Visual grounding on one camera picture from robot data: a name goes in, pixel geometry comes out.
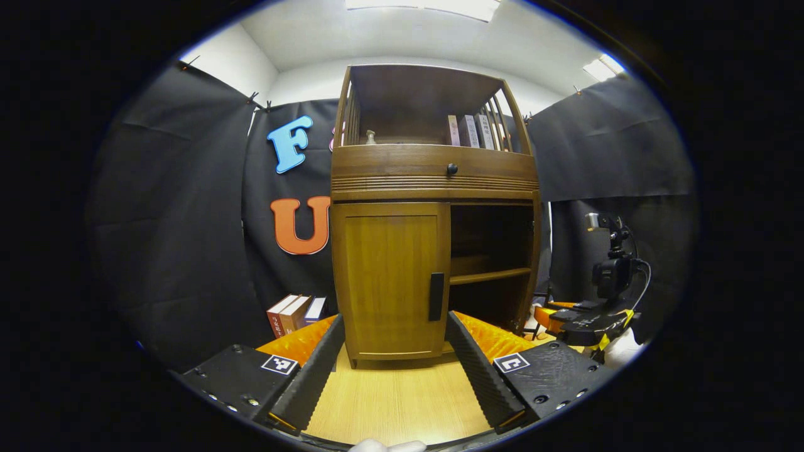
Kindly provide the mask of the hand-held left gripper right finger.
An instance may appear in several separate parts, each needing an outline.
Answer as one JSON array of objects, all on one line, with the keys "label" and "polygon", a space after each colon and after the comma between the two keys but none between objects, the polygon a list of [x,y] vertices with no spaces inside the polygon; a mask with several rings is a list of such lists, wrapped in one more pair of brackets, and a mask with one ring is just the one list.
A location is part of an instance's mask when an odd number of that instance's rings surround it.
[{"label": "hand-held left gripper right finger", "polygon": [[560,341],[535,345],[456,311],[448,312],[445,338],[498,434],[554,417],[616,374]]}]

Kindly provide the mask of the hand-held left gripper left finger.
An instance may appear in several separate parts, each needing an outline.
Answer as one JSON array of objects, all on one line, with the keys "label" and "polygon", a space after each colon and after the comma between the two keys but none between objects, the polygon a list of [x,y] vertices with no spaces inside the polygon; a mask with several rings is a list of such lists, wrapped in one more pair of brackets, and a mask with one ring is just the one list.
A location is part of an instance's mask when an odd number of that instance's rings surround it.
[{"label": "hand-held left gripper left finger", "polygon": [[334,315],[259,350],[233,344],[170,375],[239,422],[299,435],[309,427],[344,342],[344,319]]}]

